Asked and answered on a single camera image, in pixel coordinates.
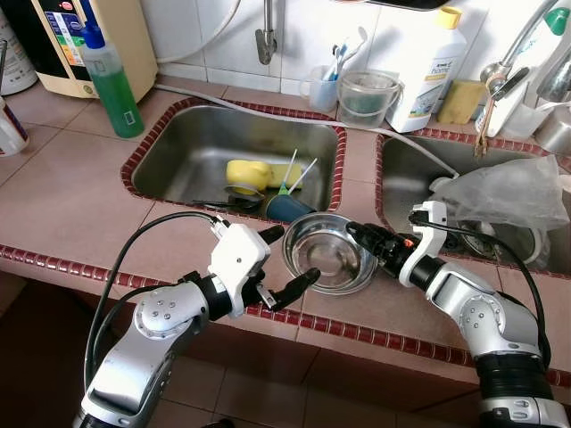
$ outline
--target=black cable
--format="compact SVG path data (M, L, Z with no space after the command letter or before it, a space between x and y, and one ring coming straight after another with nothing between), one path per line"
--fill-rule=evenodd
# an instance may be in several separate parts
M99 299L99 303L97 304L97 309L95 310L95 314L93 316L93 321L91 322L91 327L89 328L89 335L87 337L86 355L85 355L85 360L84 360L84 365L83 365L83 383L84 383L85 391L87 391L87 387L89 386L89 384L93 380L93 375L94 375L94 371L95 371L95 361L93 361L92 357L93 357L93 350L94 350L94 344L95 344L95 336L96 336L97 332L99 331L99 327L101 326L101 323L99 320L101 319L101 316L103 314L103 308L105 306L105 302L109 298L109 292L111 291L112 284L115 281L115 277L117 276L117 273L119 272L119 267L121 265L121 262L123 261L123 259L125 259L125 255L127 254L128 249L130 248L130 246L133 244L133 242L140 235L142 235L144 232L149 230L151 227L155 227L155 226L157 226L160 223L163 223L165 221L172 220L174 218L181 218L181 217L204 218L204 219L208 220L211 223L211 225L213 225L213 226L214 226L214 224L216 224L219 221L217 218L215 218L209 214L205 214L203 212L200 212L200 211L175 212L175 213L169 214L167 216L159 217L156 220L153 220L153 221L147 223L146 225L139 227L137 229L137 231L129 237L127 242L123 245L123 248L121 249L121 251L119 253L119 256L115 260L115 263L113 265L111 273L109 274L109 277L107 278L107 282L105 283L105 287L103 288L101 298Z
M135 290L128 292L123 297L121 297L119 300L117 300L117 303L115 303L113 305L111 310L107 313L107 315L103 319L103 322L101 323L101 326L99 327L99 331L97 332L97 336L95 337L95 342L93 345L93 354L91 357L91 359L94 363L95 369L96 369L96 365L97 365L97 355L99 354L99 347L101 345L101 341L103 340L103 335L105 334L105 332L107 331L107 329L109 328L109 326L113 322L113 319L117 316L117 314L119 313L121 308L123 308L125 303L127 303L128 300L132 299L133 297L137 296L138 294L141 294L143 292L151 292L152 290L156 290L157 288L162 288L165 286L166 285L150 285L148 287L136 288Z
M475 231L471 231L471 230L461 229L459 227L439 225L437 223L432 223L430 221L421 220L421 219L418 219L417 217L415 217L414 213L412 215L410 215L409 221L412 224L417 225L417 226L428 226L428 227L432 227L434 229L440 229L440 230L444 230L446 232L451 232L453 234L474 236L475 238L479 238L483 241L487 241L488 243L491 243L494 245L499 245L504 251L506 251L509 254L509 256L516 263L519 270L521 270L521 273L524 275L524 278L527 281L527 284L529 285L529 289L531 291L531 294L534 298L535 312L537 313L537 325L538 325L538 329L539 329L539 343L540 343L540 347L542 348L543 363L545 365L545 368L547 369L549 367L549 364L551 361L551 348L550 348L549 341L547 339L547 334L545 333L545 314L543 313L542 298L539 294L539 290L537 289L537 285L535 284L534 278L532 277L532 275L529 273L529 270L527 269L527 266L521 260L521 258L519 258L518 255L511 249L511 247L509 245L507 245L505 242L503 242L502 240L496 238L495 236L491 236L491 235L487 235L487 234L483 234L483 233L475 232Z

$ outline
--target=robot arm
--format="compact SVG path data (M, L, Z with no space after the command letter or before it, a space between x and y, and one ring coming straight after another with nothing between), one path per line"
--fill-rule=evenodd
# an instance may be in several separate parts
M441 202L417 205L413 215L446 225L446 207ZM414 226L422 235L420 243L415 243L375 225L352 222L347 230L377 256L387 273L405 286L420 288L458 325L480 377L481 426L570 426L545 378L534 315L479 276L438 259L446 232Z
M98 368L86 395L76 428L139 428L147 425L169 382L172 362L210 320L239 317L263 301L280 310L297 300L319 278L317 269L291 281L283 291L261 284L268 243L284 233L282 226L256 232L220 220L212 228L219 242L211 255L209 274L194 272L181 284L143 294L131 325Z

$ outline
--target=tiled countertop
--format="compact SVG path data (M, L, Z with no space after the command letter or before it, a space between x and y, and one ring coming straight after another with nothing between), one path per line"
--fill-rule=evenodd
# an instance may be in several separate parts
M308 109L302 99L290 95L178 78L161 78L161 82L232 101ZM156 90L147 95L140 103L147 130L183 98ZM116 137L99 102L54 95L40 84L6 101L29 131L31 144L18 155L0 158L0 269L100 293L105 271L128 237L142 224L185 207L128 192L120 179L120 167L145 134L130 140ZM446 130L472 134L469 126ZM377 136L348 129L347 137L341 205L336 212L355 221L378 223ZM257 229L267 225L255 219L225 217ZM140 285L144 278L172 282L194 269L204 274L214 244L214 236L200 220L178 219L150 230L128 253L121 267L128 275L120 278L121 285L113 286L112 297L127 292L125 285ZM279 289L291 277L279 244L273 245L273 251L264 268L265 283ZM531 305L517 271L469 259L454 261ZM571 283L553 276L537 275L536 280L553 348L552 367L557 369L551 380L562 385L556 389L558 398L571 402ZM289 310L269 317L257 308L237 320L221 322L477 383L455 324L421 292L405 289L381 272L362 292L329 297L309 291Z

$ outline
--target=bottle cap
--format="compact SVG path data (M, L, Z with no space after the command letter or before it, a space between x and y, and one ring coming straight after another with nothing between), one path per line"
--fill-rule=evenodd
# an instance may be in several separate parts
M456 7L441 7L436 15L436 25L443 29L455 29L458 27L462 11Z
M566 7L558 7L545 15L545 22L547 22L547 25L555 36L563 36L563 33L565 33L569 12L569 9Z
M105 46L105 39L101 29L93 23L87 21L83 29L81 29L81 36L85 39L87 47L91 49L98 49Z

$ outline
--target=double sink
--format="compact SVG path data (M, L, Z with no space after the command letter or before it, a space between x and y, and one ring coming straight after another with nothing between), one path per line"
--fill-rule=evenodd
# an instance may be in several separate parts
M168 121L130 179L136 193L150 199L189 205L195 201L222 202L228 200L224 187L229 161L246 159L286 164L297 149L296 162L303 169L314 158L318 158L318 162L304 178L302 190L294 192L294 197L316 210L335 210L341 189L345 139L346 134L340 128L196 105L180 110ZM412 139L460 174L533 156L528 152L490 148L487 156L478 160L472 155L471 144L414 136ZM435 178L449 174L423 153L393 138L381 144L377 156L382 162L377 186L379 223L398 233L411 233L407 217L412 206L430 197L428 186ZM265 218L265 204L277 194L277 189L267 189L265 193L265 203L247 214ZM564 198L567 211L571 212L571 198L567 193ZM244 214L240 208L230 207L228 211ZM549 238L550 257L545 270L571 273L571 228L551 231ZM462 246L447 251L478 257Z

